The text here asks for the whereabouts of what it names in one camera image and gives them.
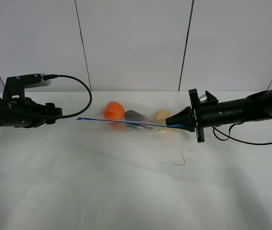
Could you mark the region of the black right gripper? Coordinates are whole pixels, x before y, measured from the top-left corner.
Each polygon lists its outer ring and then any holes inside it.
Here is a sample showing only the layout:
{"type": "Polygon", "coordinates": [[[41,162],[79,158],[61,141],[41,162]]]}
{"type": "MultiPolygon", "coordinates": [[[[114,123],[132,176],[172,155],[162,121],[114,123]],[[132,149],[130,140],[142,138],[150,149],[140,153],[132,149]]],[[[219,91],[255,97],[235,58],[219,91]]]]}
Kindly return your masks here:
{"type": "Polygon", "coordinates": [[[218,125],[222,120],[222,109],[218,99],[209,91],[205,91],[208,101],[199,102],[196,89],[189,90],[192,107],[186,107],[179,113],[166,118],[166,125],[180,125],[179,129],[197,134],[198,143],[204,142],[204,128],[218,125]]]}

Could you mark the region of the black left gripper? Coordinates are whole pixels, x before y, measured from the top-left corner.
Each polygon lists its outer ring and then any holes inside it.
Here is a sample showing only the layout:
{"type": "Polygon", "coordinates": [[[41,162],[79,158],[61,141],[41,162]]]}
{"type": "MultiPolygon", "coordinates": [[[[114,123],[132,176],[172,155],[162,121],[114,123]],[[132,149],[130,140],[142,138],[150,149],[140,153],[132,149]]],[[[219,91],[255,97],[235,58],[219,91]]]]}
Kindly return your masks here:
{"type": "Polygon", "coordinates": [[[25,85],[40,82],[42,77],[39,73],[8,77],[5,82],[3,99],[8,101],[9,109],[13,110],[21,122],[15,127],[38,127],[42,124],[51,125],[56,122],[55,118],[41,118],[41,115],[62,116],[62,109],[54,103],[45,105],[34,102],[25,96],[25,85]]]}

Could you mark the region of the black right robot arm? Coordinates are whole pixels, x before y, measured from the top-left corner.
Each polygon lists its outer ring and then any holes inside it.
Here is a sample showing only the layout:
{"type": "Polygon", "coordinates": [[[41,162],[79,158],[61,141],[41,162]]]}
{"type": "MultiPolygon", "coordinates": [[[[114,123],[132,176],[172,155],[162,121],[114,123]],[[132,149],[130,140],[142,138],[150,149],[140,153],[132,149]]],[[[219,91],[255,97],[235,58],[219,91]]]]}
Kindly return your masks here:
{"type": "Polygon", "coordinates": [[[189,90],[191,106],[166,118],[169,128],[183,129],[197,134],[197,141],[204,142],[204,128],[272,119],[272,89],[252,94],[246,98],[220,103],[210,92],[198,96],[196,89],[189,90]]]}

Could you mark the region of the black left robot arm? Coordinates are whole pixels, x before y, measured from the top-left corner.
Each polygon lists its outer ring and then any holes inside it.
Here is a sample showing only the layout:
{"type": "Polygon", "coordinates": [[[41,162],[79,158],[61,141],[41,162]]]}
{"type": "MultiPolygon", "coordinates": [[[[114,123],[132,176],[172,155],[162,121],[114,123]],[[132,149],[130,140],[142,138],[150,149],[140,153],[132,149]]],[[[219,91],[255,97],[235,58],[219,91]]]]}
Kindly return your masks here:
{"type": "Polygon", "coordinates": [[[8,77],[0,98],[0,127],[33,128],[43,124],[54,124],[62,109],[54,103],[38,104],[25,96],[25,89],[47,86],[44,74],[29,74],[8,77]]]}

